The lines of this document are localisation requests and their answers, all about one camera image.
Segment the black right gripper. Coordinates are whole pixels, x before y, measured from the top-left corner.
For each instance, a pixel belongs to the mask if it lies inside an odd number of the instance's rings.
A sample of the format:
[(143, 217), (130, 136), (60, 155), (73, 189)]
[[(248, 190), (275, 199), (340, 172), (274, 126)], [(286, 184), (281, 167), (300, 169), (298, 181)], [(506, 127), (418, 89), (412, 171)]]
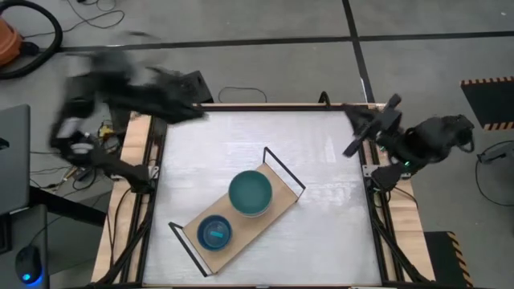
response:
[[(382, 109), (344, 104), (343, 111), (353, 128), (360, 128), (362, 125), (371, 122), (371, 136), (373, 139), (396, 136), (402, 119), (402, 113), (397, 110), (401, 101), (402, 98), (399, 94), (393, 94)], [(370, 129), (363, 129), (361, 133), (354, 137), (354, 140), (344, 150), (343, 155), (352, 157), (369, 136)]]

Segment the dark green plastic bowl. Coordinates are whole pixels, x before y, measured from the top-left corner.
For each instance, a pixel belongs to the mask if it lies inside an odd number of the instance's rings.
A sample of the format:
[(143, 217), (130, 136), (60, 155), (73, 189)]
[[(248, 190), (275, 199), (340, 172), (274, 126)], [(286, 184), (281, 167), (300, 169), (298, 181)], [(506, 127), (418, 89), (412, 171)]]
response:
[(256, 170), (243, 171), (230, 182), (228, 195), (230, 203), (239, 213), (247, 217), (257, 217), (271, 204), (271, 182)]

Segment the cyan plastic bowl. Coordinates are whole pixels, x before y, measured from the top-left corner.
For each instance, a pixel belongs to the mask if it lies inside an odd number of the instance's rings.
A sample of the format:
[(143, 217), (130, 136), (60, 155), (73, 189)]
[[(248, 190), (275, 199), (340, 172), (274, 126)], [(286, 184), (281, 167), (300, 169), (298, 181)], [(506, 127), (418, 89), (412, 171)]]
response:
[(230, 242), (232, 228), (221, 215), (210, 215), (201, 220), (197, 229), (197, 240), (209, 251), (223, 250)]

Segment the white plastic bowl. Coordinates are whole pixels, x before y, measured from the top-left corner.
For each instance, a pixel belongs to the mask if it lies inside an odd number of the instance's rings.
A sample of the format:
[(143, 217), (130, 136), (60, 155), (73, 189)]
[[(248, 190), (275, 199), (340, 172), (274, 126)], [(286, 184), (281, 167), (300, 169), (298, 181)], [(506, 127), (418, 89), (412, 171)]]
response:
[(254, 208), (249, 207), (235, 207), (235, 210), (240, 213), (242, 216), (247, 218), (258, 218), (260, 216), (263, 216), (270, 206), (257, 208), (256, 210)]

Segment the black mat with hazard stripes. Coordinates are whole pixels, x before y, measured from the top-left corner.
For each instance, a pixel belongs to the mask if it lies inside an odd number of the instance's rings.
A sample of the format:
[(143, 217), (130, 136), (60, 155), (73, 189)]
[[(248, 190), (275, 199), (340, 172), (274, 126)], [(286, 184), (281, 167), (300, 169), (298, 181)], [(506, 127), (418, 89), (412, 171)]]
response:
[(447, 286), (473, 287), (463, 252), (454, 232), (424, 233), (435, 281)]
[(460, 87), (483, 130), (514, 130), (514, 76), (462, 80)]

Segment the grey floor object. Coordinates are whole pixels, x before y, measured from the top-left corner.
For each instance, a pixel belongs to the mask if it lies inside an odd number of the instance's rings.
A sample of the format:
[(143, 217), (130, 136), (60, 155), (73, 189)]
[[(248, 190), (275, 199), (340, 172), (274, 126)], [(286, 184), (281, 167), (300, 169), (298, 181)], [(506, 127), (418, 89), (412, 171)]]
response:
[(475, 175), (475, 184), (480, 193), (480, 195), (490, 203), (501, 206), (514, 208), (514, 203), (504, 203), (491, 199), (481, 188), (479, 182), (479, 166), (480, 165), (488, 165), (493, 161), (504, 159), (504, 158), (514, 158), (514, 140), (503, 140), (501, 142), (495, 143), (489, 147), (487, 147), (484, 151), (476, 155), (477, 161), (475, 163), (474, 175)]

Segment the grey laptop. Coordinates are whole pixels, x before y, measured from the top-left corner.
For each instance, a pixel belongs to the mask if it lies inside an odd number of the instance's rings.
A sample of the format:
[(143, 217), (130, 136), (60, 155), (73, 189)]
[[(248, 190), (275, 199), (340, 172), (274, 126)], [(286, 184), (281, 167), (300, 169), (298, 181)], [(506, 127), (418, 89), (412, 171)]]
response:
[(29, 202), (30, 113), (27, 104), (0, 111), (0, 215)]

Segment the orange vacuum cleaner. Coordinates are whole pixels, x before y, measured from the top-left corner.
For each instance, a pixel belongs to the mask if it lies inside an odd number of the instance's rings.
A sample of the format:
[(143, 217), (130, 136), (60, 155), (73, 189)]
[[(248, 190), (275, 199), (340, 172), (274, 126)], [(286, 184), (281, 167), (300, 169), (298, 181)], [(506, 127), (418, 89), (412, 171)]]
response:
[(20, 56), (21, 35), (3, 18), (0, 18), (0, 67)]

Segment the grey desk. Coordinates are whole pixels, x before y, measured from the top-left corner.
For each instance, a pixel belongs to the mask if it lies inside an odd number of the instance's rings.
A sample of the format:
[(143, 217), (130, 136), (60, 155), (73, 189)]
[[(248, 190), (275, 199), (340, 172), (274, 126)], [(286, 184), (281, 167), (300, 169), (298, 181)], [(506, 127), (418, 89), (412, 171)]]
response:
[[(47, 260), (47, 207), (33, 206), (10, 216), (11, 249), (0, 254), (0, 289), (49, 289)], [(15, 271), (15, 256), (25, 246), (38, 248), (41, 276), (33, 284), (22, 283)]]

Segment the black computer mouse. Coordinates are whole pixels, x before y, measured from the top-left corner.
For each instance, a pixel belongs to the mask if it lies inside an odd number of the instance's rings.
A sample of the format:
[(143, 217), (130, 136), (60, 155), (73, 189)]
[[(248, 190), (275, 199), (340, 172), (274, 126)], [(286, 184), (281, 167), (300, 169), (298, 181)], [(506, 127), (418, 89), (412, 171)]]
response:
[(23, 284), (35, 285), (43, 276), (39, 248), (33, 245), (23, 247), (15, 256), (14, 269)]

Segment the black aluminium table frame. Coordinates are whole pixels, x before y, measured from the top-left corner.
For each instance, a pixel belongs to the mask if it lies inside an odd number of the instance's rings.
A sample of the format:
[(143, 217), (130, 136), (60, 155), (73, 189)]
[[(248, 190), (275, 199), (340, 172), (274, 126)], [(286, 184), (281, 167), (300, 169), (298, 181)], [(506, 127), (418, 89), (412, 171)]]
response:
[[(154, 165), (156, 189), (112, 190), (92, 276), (100, 289), (128, 287), (375, 287), (403, 272), (374, 229), (378, 209), (362, 165), (375, 148), (343, 155), (353, 128), (337, 105), (205, 104), (200, 120), (169, 126), (130, 121), (121, 151)], [(197, 217), (242, 171), (266, 161), (299, 201), (219, 273), (202, 276), (169, 228)]]

